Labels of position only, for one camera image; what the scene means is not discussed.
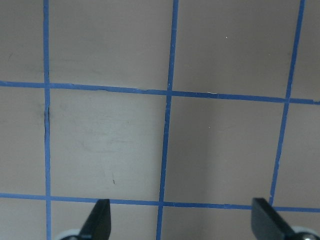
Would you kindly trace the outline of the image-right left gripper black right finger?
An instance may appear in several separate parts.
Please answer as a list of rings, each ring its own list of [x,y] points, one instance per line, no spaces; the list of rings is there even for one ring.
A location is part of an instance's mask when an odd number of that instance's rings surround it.
[[[295,231],[264,198],[251,201],[251,230],[257,240],[289,240]]]

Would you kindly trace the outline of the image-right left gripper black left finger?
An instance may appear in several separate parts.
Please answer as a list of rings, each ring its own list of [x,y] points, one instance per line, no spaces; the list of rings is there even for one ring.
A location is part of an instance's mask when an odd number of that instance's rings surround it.
[[[109,199],[99,199],[77,238],[79,240],[108,240],[111,235],[111,206]]]

